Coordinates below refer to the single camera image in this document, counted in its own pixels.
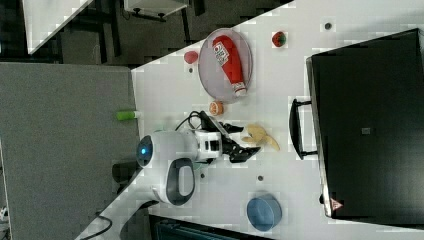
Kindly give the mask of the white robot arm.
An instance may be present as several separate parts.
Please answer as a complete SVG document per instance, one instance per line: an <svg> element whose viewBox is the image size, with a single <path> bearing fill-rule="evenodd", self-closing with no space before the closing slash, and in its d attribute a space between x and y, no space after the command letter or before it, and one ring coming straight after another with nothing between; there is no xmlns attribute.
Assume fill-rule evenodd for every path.
<svg viewBox="0 0 424 240"><path fill-rule="evenodd" d="M198 129L157 131L140 140L136 160L141 171L75 240L120 240L122 228L143 204L181 206L192 198L195 163L209 164L224 155L244 163L259 152L230 138L241 127L222 124L203 111L194 116L200 119Z"/></svg>

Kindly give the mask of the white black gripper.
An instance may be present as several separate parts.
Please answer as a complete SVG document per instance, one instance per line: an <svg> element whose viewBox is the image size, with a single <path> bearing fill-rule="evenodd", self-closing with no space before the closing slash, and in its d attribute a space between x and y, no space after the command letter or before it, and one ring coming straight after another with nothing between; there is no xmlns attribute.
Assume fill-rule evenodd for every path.
<svg viewBox="0 0 424 240"><path fill-rule="evenodd" d="M198 154L196 162L211 162L223 154L224 137L229 138L229 134L239 133L243 127L229 123L224 125L214 117L207 114L200 115L201 127L194 131L198 143ZM260 147L235 148L229 154L231 163L244 163L261 150Z"/></svg>

